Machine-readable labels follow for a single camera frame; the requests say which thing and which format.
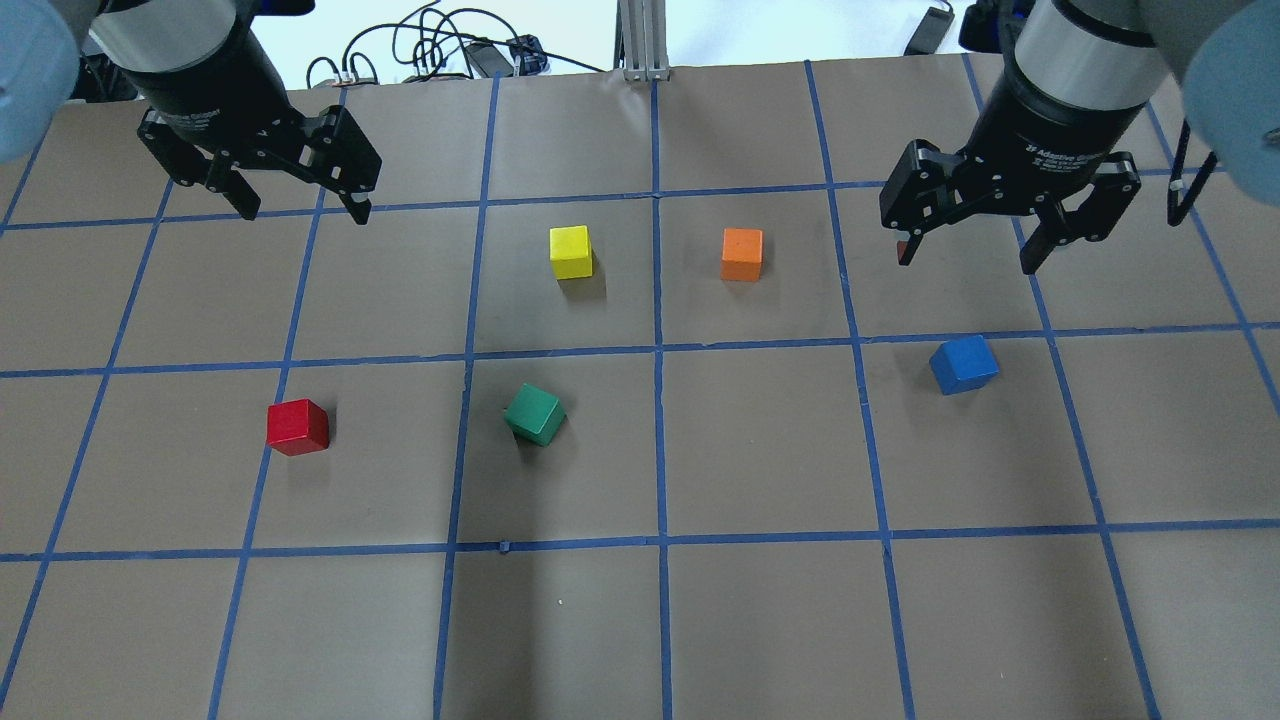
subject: blue tape grid line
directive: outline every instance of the blue tape grid line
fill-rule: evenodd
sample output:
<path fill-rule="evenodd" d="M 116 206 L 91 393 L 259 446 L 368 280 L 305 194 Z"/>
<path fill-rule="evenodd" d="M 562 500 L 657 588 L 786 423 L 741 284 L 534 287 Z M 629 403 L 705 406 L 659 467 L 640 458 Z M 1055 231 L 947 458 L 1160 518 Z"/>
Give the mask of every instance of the blue tape grid line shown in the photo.
<path fill-rule="evenodd" d="M 1275 331 L 1280 329 L 1280 323 L 1251 323 L 1253 329 Z M 1203 325 L 1157 325 L 1151 328 L 1076 328 L 1055 329 L 1057 337 L 1116 337 L 1134 334 L 1188 334 L 1188 333 L 1220 333 L 1239 332 L 1238 324 L 1203 324 Z M 973 333 L 906 333 L 886 336 L 863 336 L 856 342 L 860 345 L 890 345 L 910 342 L 945 342 Z M 1027 340 L 1043 338 L 1044 331 L 992 331 L 982 333 L 988 340 Z M 854 340 L 847 337 L 808 337 L 786 340 L 744 340 L 726 342 L 677 342 L 655 345 L 617 345 L 595 347 L 561 347 L 549 350 L 498 350 L 488 352 L 475 352 L 476 360 L 518 360 L 529 357 L 576 357 L 595 355 L 653 355 L 658 350 L 663 352 L 703 352 L 716 350 L 769 350 L 786 347 L 840 347 L 852 345 Z M 365 357 L 315 357 L 307 360 L 293 360 L 292 368 L 340 368 L 353 365 L 410 365 L 424 363 L 461 363 L 466 360 L 465 352 L 445 352 L 440 355 L 371 355 Z M 233 363 L 188 363 L 172 365 L 124 365 L 111 369 L 113 375 L 150 375 L 165 373 L 216 373 L 229 370 L 278 370 L 282 363 L 278 360 L 244 360 Z M 68 378 L 82 375 L 101 375 L 105 368 L 49 368 L 32 370 L 0 370 L 0 379 L 5 378 Z"/>
<path fill-rule="evenodd" d="M 444 557 L 444 582 L 440 588 L 440 628 L 435 644 L 435 675 L 433 697 L 433 717 L 439 720 L 443 712 L 444 669 L 449 650 L 449 619 L 453 612 L 453 570 L 457 562 L 458 521 L 462 512 L 462 478 L 466 470 L 467 425 L 471 415 L 471 382 L 476 361 L 476 311 L 480 296 L 480 265 L 484 260 L 485 217 L 489 210 L 489 174 L 493 168 L 493 135 L 498 122 L 498 87 L 500 78 L 493 78 L 489 91 L 489 119 L 484 140 L 484 165 L 480 173 L 480 202 L 476 205 L 476 245 L 471 259 L 471 295 L 467 301 L 467 340 L 463 363 L 462 402 L 458 411 L 458 445 L 453 459 L 453 495 L 449 501 L 449 541 L 451 550 Z"/>
<path fill-rule="evenodd" d="M 1160 146 L 1165 150 L 1165 158 L 1167 158 L 1169 164 L 1172 165 L 1174 150 L 1169 145 L 1169 137 L 1165 136 L 1165 128 L 1160 124 L 1160 118 L 1156 117 L 1156 110 L 1151 106 L 1151 104 L 1147 104 L 1147 117 L 1151 118 L 1151 124 L 1156 126 L 1156 137 L 1160 138 Z M 1275 409 L 1276 415 L 1280 415 L 1280 392 L 1276 392 L 1275 378 L 1271 375 L 1271 369 L 1267 366 L 1266 357 L 1262 355 L 1262 348 L 1258 346 L 1258 338 L 1253 334 L 1253 325 L 1249 324 L 1249 318 L 1244 313 L 1244 305 L 1240 304 L 1240 297 L 1235 293 L 1235 288 L 1231 287 L 1231 281 L 1226 275 L 1226 266 L 1222 265 L 1222 259 L 1217 255 L 1217 249 L 1213 246 L 1213 238 L 1210 237 L 1208 229 L 1204 227 L 1204 220 L 1201 218 L 1199 209 L 1192 206 L 1190 218 L 1192 223 L 1196 224 L 1196 232 L 1199 233 L 1201 242 L 1204 245 L 1204 252 L 1208 254 L 1210 263 L 1213 264 L 1213 272 L 1217 273 L 1217 279 L 1222 283 L 1222 292 L 1226 293 L 1226 300 L 1231 304 L 1231 311 L 1235 313 L 1235 319 L 1239 323 L 1239 331 L 1244 333 L 1244 340 L 1249 343 L 1249 351 L 1253 352 L 1253 361 L 1258 365 L 1258 373 L 1262 375 L 1262 384 L 1266 386 L 1267 395 L 1271 396 L 1271 407 Z"/>
<path fill-rule="evenodd" d="M 31 170 L 31 164 L 35 163 L 36 152 L 32 152 L 31 161 L 28 161 L 27 172 L 23 174 L 26 179 Z M 14 199 L 10 201 L 9 210 L 13 211 L 13 206 L 18 202 L 18 192 L 14 192 Z M 108 356 L 106 366 L 102 369 L 102 379 L 97 384 L 97 393 L 93 396 L 93 405 L 90 409 L 88 419 L 84 423 L 84 432 L 81 436 L 79 447 L 76 450 L 76 461 L 72 464 L 70 475 L 67 478 L 67 487 L 63 491 L 61 501 L 58 505 L 58 512 L 54 515 L 54 525 L 49 532 L 49 541 L 45 543 L 45 552 L 40 560 L 40 568 L 36 570 L 36 579 L 31 587 L 31 594 L 27 598 L 27 607 L 22 614 L 22 623 L 18 626 L 18 634 L 13 641 L 13 650 L 9 652 L 9 662 L 5 665 L 4 679 L 0 680 L 0 708 L 4 707 L 5 700 L 9 697 L 9 687 L 13 683 L 14 670 L 18 667 L 18 657 L 22 655 L 22 647 L 27 641 L 27 632 L 31 629 L 31 620 L 36 614 L 36 603 L 40 602 L 40 592 L 45 584 L 45 577 L 49 573 L 49 564 L 52 560 L 54 548 L 58 546 L 58 536 L 63 530 L 63 523 L 67 520 L 67 510 L 72 503 L 72 495 L 76 492 L 76 483 L 79 479 L 81 468 L 84 465 L 84 454 L 88 451 L 90 439 L 93 437 L 93 428 L 97 424 L 99 413 L 102 409 L 102 398 L 106 396 L 106 387 L 111 380 L 111 369 L 115 366 L 115 360 L 120 356 L 120 346 L 124 343 L 124 331 L 129 327 L 129 318 L 133 315 L 133 306 L 138 299 L 138 290 L 142 286 L 142 275 L 146 273 L 147 263 L 151 259 L 151 250 L 156 243 L 156 234 L 160 232 L 160 219 L 164 218 L 164 210 L 169 205 L 169 195 L 173 192 L 173 182 L 165 183 L 164 192 L 160 196 L 160 206 L 156 208 L 156 214 L 151 219 L 151 232 L 147 234 L 147 243 L 142 249 L 142 256 L 138 259 L 137 272 L 133 274 L 133 286 L 129 288 L 129 297 L 124 302 L 124 311 L 120 314 L 120 324 L 115 331 L 115 341 L 111 343 L 111 352 Z"/>
<path fill-rule="evenodd" d="M 968 55 L 963 55 L 963 59 L 965 72 L 969 76 L 974 101 L 978 102 L 978 111 L 980 113 L 983 109 L 983 97 L 980 90 L 978 88 L 977 78 L 973 74 L 973 64 L 969 61 Z M 1012 224 L 1014 236 L 1018 238 L 1019 247 L 1021 247 L 1027 243 L 1027 238 L 1023 236 L 1021 224 L 1018 222 L 1018 218 L 1010 218 L 1009 222 Z M 1147 716 L 1151 720 L 1160 720 L 1160 706 L 1156 702 L 1156 692 L 1152 688 L 1151 676 L 1147 671 L 1147 661 L 1142 651 L 1142 643 L 1138 641 L 1138 629 L 1134 624 L 1133 611 L 1129 606 L 1129 594 L 1125 591 L 1124 578 L 1120 574 L 1120 564 L 1116 560 L 1115 544 L 1111 541 L 1111 530 L 1107 525 L 1106 511 L 1102 507 L 1102 497 L 1098 493 L 1097 479 L 1093 475 L 1093 462 L 1089 460 L 1089 450 L 1084 441 L 1084 432 L 1080 428 L 1080 419 L 1075 411 L 1075 400 L 1071 396 L 1071 384 L 1066 378 L 1066 369 L 1062 365 L 1062 355 L 1057 347 L 1057 337 L 1053 324 L 1050 320 L 1048 306 L 1044 304 L 1044 293 L 1041 291 L 1039 281 L 1036 275 L 1029 275 L 1027 279 L 1030 283 L 1032 295 L 1036 299 L 1036 310 L 1039 313 L 1041 324 L 1044 328 L 1044 342 L 1048 346 L 1050 357 L 1053 361 L 1053 374 L 1057 375 L 1057 386 L 1062 395 L 1062 405 L 1066 410 L 1068 423 L 1071 427 L 1071 436 L 1075 441 L 1075 451 L 1080 460 L 1080 470 L 1084 474 L 1084 484 L 1089 493 L 1089 501 L 1093 505 L 1093 518 L 1097 523 L 1098 537 L 1102 541 L 1102 552 L 1106 556 L 1107 570 L 1111 574 L 1111 585 L 1115 591 L 1116 605 L 1119 606 L 1125 638 L 1129 643 L 1129 652 L 1133 656 L 1134 671 L 1138 675 L 1138 685 L 1142 689 L 1143 702 L 1147 706 Z"/>
<path fill-rule="evenodd" d="M 658 479 L 658 537 L 666 541 L 667 525 L 667 414 L 663 410 L 663 374 L 666 343 L 662 334 L 662 151 L 658 110 L 658 81 L 649 81 L 649 138 L 653 161 L 653 427 L 655 477 Z M 666 542 L 658 546 L 658 628 L 662 664 L 662 717 L 675 715 L 675 692 L 671 676 L 671 562 Z"/>
<path fill-rule="evenodd" d="M 840 224 L 840 206 L 836 202 L 835 174 L 831 167 L 831 149 L 827 145 L 827 127 L 822 118 L 822 102 L 818 97 L 818 82 L 813 74 L 813 63 L 804 63 L 805 79 L 809 83 L 809 99 L 813 102 L 813 117 L 818 127 L 818 145 L 822 150 L 822 169 L 827 179 L 827 206 L 831 210 L 831 229 L 835 236 L 836 266 L 840 270 L 840 290 L 845 300 L 845 319 L 849 322 L 849 336 L 859 338 L 858 315 L 854 311 L 852 293 L 849 288 L 849 268 L 845 264 L 845 240 Z M 902 691 L 902 710 L 906 720 L 915 720 L 915 698 L 911 693 L 911 671 L 906 659 L 906 635 L 902 630 L 902 609 L 897 597 L 897 571 L 893 566 L 893 532 L 888 521 L 888 507 L 884 503 L 884 484 L 881 478 L 879 451 L 876 446 L 876 427 L 872 421 L 872 405 L 867 392 L 867 370 L 863 365 L 861 342 L 851 343 L 854 351 L 854 372 L 858 378 L 858 401 L 863 415 L 863 433 L 867 439 L 867 459 L 870 465 L 872 493 L 876 498 L 876 523 L 881 539 L 884 562 L 884 587 L 888 593 L 890 623 L 893 632 L 893 652 L 897 656 L 897 675 Z"/>
<path fill-rule="evenodd" d="M 1230 530 L 1280 530 L 1280 518 L 1245 518 L 1235 520 L 1158 520 L 1144 523 L 1108 523 L 1074 525 L 995 525 L 972 528 L 905 528 L 891 530 L 893 541 L 947 541 L 965 538 L 1020 538 L 1053 536 L 1093 536 L 1144 533 L 1194 533 Z M 676 544 L 773 544 L 801 542 L 882 542 L 873 530 L 803 530 L 781 533 L 708 533 L 689 536 L 621 536 L 602 538 L 563 538 L 547 541 L 513 541 L 509 552 L 550 552 L 561 550 L 599 550 L 607 547 L 662 547 Z M 393 544 L 335 544 L 300 547 L 255 547 L 251 557 L 348 557 L 366 555 L 433 555 L 447 552 L 499 552 L 498 541 L 428 542 Z M 179 550 L 87 550 L 54 552 L 50 562 L 93 562 L 120 560 L 209 560 L 237 559 L 242 548 L 179 548 Z M 40 562 L 41 552 L 0 553 L 0 564 Z"/>
<path fill-rule="evenodd" d="M 849 188 L 877 188 L 883 187 L 883 181 L 849 181 L 835 183 L 838 190 Z M 664 197 L 705 197 L 716 195 L 768 195 L 777 192 L 812 192 L 826 190 L 824 183 L 801 183 L 801 184 L 765 184 L 765 186 L 750 186 L 750 187 L 710 187 L 710 188 L 689 188 L 689 190 L 652 190 L 648 192 L 605 192 L 605 193 L 588 193 L 588 195 L 553 195 L 553 196 L 534 196 L 534 197 L 508 197 L 508 199 L 493 199 L 485 200 L 489 208 L 497 206 L 511 206 L 511 205 L 554 205 L 562 202 L 617 202 L 620 200 L 649 200 L 649 199 L 664 199 Z M 401 213 L 406 210 L 445 210 L 445 209 L 466 209 L 466 208 L 479 208 L 479 200 L 451 200 L 442 202 L 399 202 L 392 205 L 375 205 L 374 213 Z M 262 210 L 257 214 L 259 218 L 291 218 L 291 217 L 310 217 L 314 215 L 315 209 L 293 209 L 293 210 Z M 344 214 L 343 208 L 323 208 L 320 214 L 323 215 L 335 215 Z M 238 220 L 239 215 L 236 213 L 205 213 L 196 215 L 173 215 L 164 218 L 164 223 L 205 223 L 215 220 Z M 36 222 L 36 223 L 0 223 L 0 229 L 9 228 L 15 231 L 38 231 L 38 229 L 60 229 L 60 228 L 95 228 L 104 225 L 145 225 L 150 224 L 151 218 L 111 218 L 111 219 L 96 219 L 96 220 L 51 220 L 51 222 Z"/>

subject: blue tape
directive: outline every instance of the blue tape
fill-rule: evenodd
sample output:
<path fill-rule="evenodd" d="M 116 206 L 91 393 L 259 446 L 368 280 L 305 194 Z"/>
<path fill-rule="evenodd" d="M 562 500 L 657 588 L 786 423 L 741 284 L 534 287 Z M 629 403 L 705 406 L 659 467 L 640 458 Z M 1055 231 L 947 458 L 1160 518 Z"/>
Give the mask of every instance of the blue tape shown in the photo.
<path fill-rule="evenodd" d="M 453 493 L 449 501 L 449 544 L 458 541 L 462 514 L 462 478 L 466 470 L 467 424 L 471 414 L 471 384 L 475 373 L 476 313 L 480 295 L 480 265 L 484 260 L 485 218 L 489 211 L 489 176 L 493 169 L 493 136 L 498 124 L 498 87 L 502 78 L 493 78 L 489 91 L 489 118 L 485 124 L 484 165 L 480 173 L 480 202 L 476 205 L 476 246 L 471 260 L 471 296 L 467 301 L 466 369 L 462 380 L 462 407 L 458 413 L 458 442 L 453 457 Z M 444 669 L 449 650 L 449 619 L 453 612 L 453 570 L 457 553 L 444 557 L 444 583 L 440 588 L 440 626 L 435 644 L 435 679 L 431 691 L 433 717 L 439 720 L 444 698 Z"/>
<path fill-rule="evenodd" d="M 663 410 L 663 359 L 662 332 L 662 123 L 658 105 L 658 81 L 649 82 L 649 158 L 653 181 L 653 428 L 654 468 L 658 495 L 658 539 L 667 537 L 667 414 Z M 662 716 L 671 720 L 675 701 L 671 678 L 671 565 L 667 546 L 658 548 L 658 632 L 659 661 L 662 665 Z"/>
<path fill-rule="evenodd" d="M 818 127 L 818 145 L 822 150 L 822 170 L 827 181 L 827 206 L 831 211 L 831 229 L 835 236 L 836 266 L 840 270 L 840 291 L 845 301 L 845 319 L 849 323 L 849 337 L 860 338 L 858 315 L 854 311 L 854 299 L 850 292 L 849 268 L 845 264 L 845 240 L 840 224 L 840 206 L 836 204 L 835 176 L 831 167 L 831 149 L 827 145 L 827 127 L 822 119 L 822 102 L 818 99 L 818 82 L 814 79 L 813 63 L 804 61 L 805 79 L 809 83 L 809 100 L 813 102 L 814 123 Z M 884 486 L 881 478 L 879 452 L 876 446 L 876 427 L 872 421 L 872 406 L 867 393 L 867 370 L 863 364 L 860 342 L 852 343 L 854 373 L 858 378 L 858 400 L 863 415 L 863 433 L 867 436 L 867 460 L 872 474 L 872 493 L 876 498 L 876 523 L 879 532 L 884 557 L 884 587 L 888 593 L 890 623 L 893 630 L 893 651 L 897 656 L 897 675 L 902 691 L 902 710 L 906 720 L 915 720 L 915 696 L 911 692 L 911 671 L 906 657 L 906 637 L 902 630 L 902 609 L 897 597 L 897 571 L 893 568 L 893 539 L 888 521 L 888 509 L 884 503 Z"/>
<path fill-rule="evenodd" d="M 1257 331 L 1280 329 L 1280 323 L 1251 323 Z M 1056 337 L 1114 337 L 1135 334 L 1190 334 L 1238 332 L 1238 324 L 1204 325 L 1157 325 L 1151 328 L 1080 328 L 1055 329 Z M 867 336 L 859 338 L 860 345 L 899 345 L 913 342 L 946 342 L 969 337 L 973 333 L 911 333 Z M 984 332 L 988 340 L 1043 338 L 1043 331 L 992 331 Z M 844 347 L 852 345 L 847 337 L 810 337 L 788 340 L 742 340 L 723 342 L 678 342 L 663 345 L 663 352 L 703 352 L 717 350 L 777 350 L 788 347 Z M 530 357 L 576 357 L 607 355 L 652 355 L 658 351 L 653 345 L 618 345 L 594 347 L 557 347 L 548 350 L 495 350 L 475 352 L 476 360 L 518 360 Z M 293 360 L 291 368 L 344 368 L 356 365 L 416 365 L 430 363 L 458 363 L 466 360 L 465 352 L 445 352 L 442 355 L 371 355 L 367 357 L 312 357 Z M 166 373 L 216 373 L 227 370 L 278 370 L 283 363 L 276 360 L 243 360 L 229 363 L 188 363 L 172 365 L 123 365 L 111 369 L 113 375 L 142 375 Z M 0 370 L 0 379 L 6 378 L 64 378 L 82 375 L 101 375 L 105 368 L 49 368 L 32 370 Z"/>
<path fill-rule="evenodd" d="M 1123 534 L 1143 533 L 1198 533 L 1280 529 L 1280 518 L 1242 518 L 1222 520 L 1156 520 L 1138 523 L 1108 523 L 1107 525 L 1011 525 L 972 528 L 910 528 L 891 530 L 893 541 L 961 539 L 1089 536 L 1102 532 Z M 712 533 L 684 536 L 620 536 L 602 538 L 564 538 L 545 541 L 489 541 L 489 542 L 426 542 L 392 544 L 339 544 L 298 547 L 255 547 L 250 557 L 346 557 L 366 555 L 435 555 L 447 552 L 502 552 L 503 542 L 509 552 L 556 552 L 564 550 L 600 550 L 611 547 L 672 547 L 701 544 L 786 544 L 820 542 L 881 542 L 876 530 L 799 530 L 776 533 Z M 54 552 L 54 562 L 92 562 L 111 560 L 205 560 L 239 557 L 239 548 L 183 548 L 183 550 L 95 550 Z M 40 562 L 41 552 L 0 553 L 0 564 Z"/>
<path fill-rule="evenodd" d="M 490 200 L 489 206 L 511 205 L 557 205 L 562 202 L 612 202 L 618 200 L 646 200 L 653 197 L 648 192 L 605 192 L 600 195 L 554 195 L 549 197 L 508 197 L 506 200 Z"/>

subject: red cube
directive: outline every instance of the red cube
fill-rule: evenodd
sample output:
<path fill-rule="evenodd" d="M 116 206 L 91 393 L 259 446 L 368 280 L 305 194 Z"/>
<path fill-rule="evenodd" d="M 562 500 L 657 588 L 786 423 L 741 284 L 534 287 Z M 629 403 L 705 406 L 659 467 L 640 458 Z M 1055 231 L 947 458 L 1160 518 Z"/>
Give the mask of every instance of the red cube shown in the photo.
<path fill-rule="evenodd" d="M 292 400 L 266 409 L 266 445 L 284 455 L 329 447 L 329 415 L 310 400 Z"/>

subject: cable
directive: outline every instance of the cable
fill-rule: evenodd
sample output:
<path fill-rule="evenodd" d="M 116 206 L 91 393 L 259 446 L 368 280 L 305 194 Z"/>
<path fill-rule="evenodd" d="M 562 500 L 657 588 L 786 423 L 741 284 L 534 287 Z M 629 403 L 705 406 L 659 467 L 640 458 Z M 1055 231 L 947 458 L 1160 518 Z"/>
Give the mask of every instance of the cable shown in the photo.
<path fill-rule="evenodd" d="M 404 27 L 404 28 L 410 28 L 410 29 L 416 29 L 419 26 L 411 26 L 411 24 L 407 24 L 407 23 L 379 23 L 379 24 L 375 24 L 375 26 L 371 26 L 371 27 L 366 27 L 365 29 L 362 29 L 358 33 L 356 33 L 356 36 L 351 38 L 351 42 L 347 44 L 347 47 L 342 51 L 342 67 L 343 67 L 343 69 L 347 69 L 347 68 L 351 67 L 351 49 L 355 47 L 356 42 L 358 42 L 360 38 L 365 37 L 366 35 L 369 35 L 369 33 L 371 33 L 374 31 L 389 29 L 389 28 L 397 28 L 397 27 Z M 492 42 L 494 45 L 502 45 L 504 47 L 518 47 L 518 49 L 522 49 L 522 50 L 527 50 L 527 47 L 525 45 L 518 44 L 518 42 L 503 42 L 500 40 L 489 40 L 486 37 L 480 37 L 480 36 L 476 36 L 476 35 L 466 33 L 466 32 L 439 31 L 439 35 L 444 35 L 447 37 L 457 37 L 460 41 L 461 40 L 480 40 L 480 41 L 484 41 L 484 42 Z M 593 72 L 596 72 L 596 73 L 605 72 L 605 70 L 603 70 L 600 68 L 596 68 L 595 65 L 590 65 L 588 63 L 582 63 L 582 61 L 575 60 L 572 58 L 566 58 L 564 55 L 557 55 L 554 53 L 547 53 L 547 51 L 543 51 L 543 54 L 547 55 L 548 58 L 554 58 L 557 60 L 562 60 L 564 63 L 570 63 L 571 65 L 577 65 L 577 67 L 585 68 L 588 70 L 593 70 Z"/>
<path fill-rule="evenodd" d="M 426 5 L 422 5 L 422 6 L 417 8 L 416 10 L 413 10 L 412 13 L 404 15 L 404 18 L 401 19 L 402 23 L 407 23 L 411 19 L 413 19 L 413 15 L 419 15 L 419 19 L 417 19 L 417 24 L 419 24 L 419 42 L 421 42 L 422 40 L 426 38 L 426 28 L 421 27 L 426 22 L 426 12 L 429 9 L 431 9 L 433 5 L 439 5 L 439 3 L 440 3 L 440 0 L 431 0 Z M 399 64 L 402 64 L 402 65 L 410 65 L 410 64 L 413 64 L 412 59 L 411 60 L 401 60 L 399 55 L 396 54 L 396 47 L 399 46 L 398 45 L 398 40 L 399 40 L 399 31 L 402 28 L 396 28 L 396 32 L 392 33 L 392 58 L 394 58 L 396 61 L 399 63 Z"/>
<path fill-rule="evenodd" d="M 311 60 L 311 64 L 307 65 L 307 90 L 311 90 L 312 87 L 315 87 L 315 86 L 311 85 L 311 72 L 315 70 L 316 65 L 319 65 L 320 63 L 329 63 L 329 67 L 333 68 L 333 77 L 338 77 L 340 74 L 338 72 L 338 63 L 334 63 L 332 59 L 325 58 L 324 55 L 321 55 L 321 56 L 316 58 L 315 60 Z"/>
<path fill-rule="evenodd" d="M 417 45 L 415 45 L 413 46 L 413 53 L 415 54 L 417 53 L 417 49 L 421 47 L 422 42 L 431 42 L 431 40 L 428 38 L 428 40 L 424 40 L 424 41 L 419 42 Z M 460 50 L 462 50 L 462 47 L 454 47 L 453 50 L 449 50 L 443 56 L 440 56 L 439 60 L 434 60 L 431 63 L 430 69 L 428 69 L 426 63 L 424 63 L 422 64 L 422 76 L 426 76 L 426 77 L 424 77 L 422 79 L 430 79 L 433 77 L 444 77 L 444 76 L 452 76 L 452 74 L 460 74 L 462 77 L 475 78 L 474 74 L 468 74 L 468 73 L 442 73 L 440 72 L 440 70 L 444 69 L 444 65 L 449 61 L 449 58 L 457 55 Z"/>
<path fill-rule="evenodd" d="M 444 27 L 444 23 L 449 23 L 449 27 L 453 29 L 454 33 L 458 32 L 458 26 L 453 22 L 453 18 L 451 17 L 452 13 L 444 14 L 444 13 L 442 13 L 439 10 L 433 10 L 433 12 L 436 15 L 440 15 L 440 22 L 436 23 L 435 29 L 431 32 L 431 47 L 439 50 L 439 47 L 440 47 L 440 32 L 442 32 L 440 28 Z M 422 19 L 424 20 L 426 19 L 425 14 L 422 15 Z M 425 27 L 422 28 L 422 35 L 424 35 L 424 37 L 426 36 L 426 28 Z M 462 37 L 457 36 L 457 40 L 458 40 L 458 50 L 462 50 L 465 53 L 466 51 L 466 46 L 462 44 Z M 435 63 L 435 69 L 433 72 L 439 70 L 444 65 L 444 63 L 448 61 L 448 56 L 449 55 L 445 55 L 444 51 L 440 50 L 440 59 L 439 59 L 439 61 Z M 466 68 L 467 68 L 467 77 L 475 79 L 476 74 L 475 74 L 475 70 L 471 69 L 471 63 L 467 63 Z"/>
<path fill-rule="evenodd" d="M 472 13 L 472 14 L 485 15 L 485 17 L 493 18 L 493 19 L 498 20 L 499 23 L 502 23 L 503 27 L 507 28 L 507 32 L 511 33 L 511 38 L 512 40 L 516 40 L 517 37 L 520 37 L 520 33 L 516 32 L 516 28 L 511 27 L 511 23 L 508 23 L 507 20 L 502 19 L 500 17 L 490 13 L 489 10 L 481 10 L 480 8 L 458 8 L 457 10 L 451 10 L 444 17 L 452 19 L 453 15 L 461 15 L 463 13 Z"/>
<path fill-rule="evenodd" d="M 374 74 L 374 85 L 378 85 L 378 68 L 374 67 L 374 61 L 369 59 L 369 55 L 365 55 L 364 53 L 352 53 L 351 59 L 355 60 L 356 58 L 365 59 L 365 64 L 369 65 L 369 72 Z M 356 74 L 356 79 L 360 79 L 360 73 L 356 70 L 355 63 L 351 64 L 351 69 Z"/>
<path fill-rule="evenodd" d="M 1192 127 L 1183 120 L 1183 132 L 1178 136 L 1178 152 L 1174 155 L 1174 168 L 1169 174 L 1169 227 L 1176 228 L 1183 224 L 1187 219 L 1187 214 L 1192 211 L 1196 205 L 1196 199 L 1199 197 L 1202 190 L 1204 190 L 1204 183 L 1208 182 L 1210 176 L 1217 168 L 1217 154 L 1210 152 L 1208 158 L 1204 159 L 1204 164 L 1196 173 L 1196 179 L 1192 181 L 1192 186 L 1187 190 L 1187 196 L 1181 202 L 1178 201 L 1178 191 L 1184 186 L 1183 183 L 1183 165 L 1187 163 L 1187 146 L 1192 140 Z"/>

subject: table surface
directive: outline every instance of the table surface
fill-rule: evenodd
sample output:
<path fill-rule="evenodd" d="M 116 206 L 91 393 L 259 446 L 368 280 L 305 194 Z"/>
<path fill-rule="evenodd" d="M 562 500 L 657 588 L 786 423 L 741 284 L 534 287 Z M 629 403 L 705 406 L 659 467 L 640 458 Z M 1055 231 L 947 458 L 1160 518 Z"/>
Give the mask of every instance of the table surface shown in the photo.
<path fill-rule="evenodd" d="M 366 227 L 274 177 L 242 222 L 140 105 L 67 106 L 0 168 L 5 719 L 1272 716 L 1280 213 L 1219 176 L 1164 223 L 1170 85 L 1111 240 L 1028 281 L 974 218 L 897 268 L 881 181 L 998 72 L 296 94 L 381 152 Z M 941 396 L 978 332 L 1000 377 Z M 333 445 L 273 455 L 298 397 Z"/>

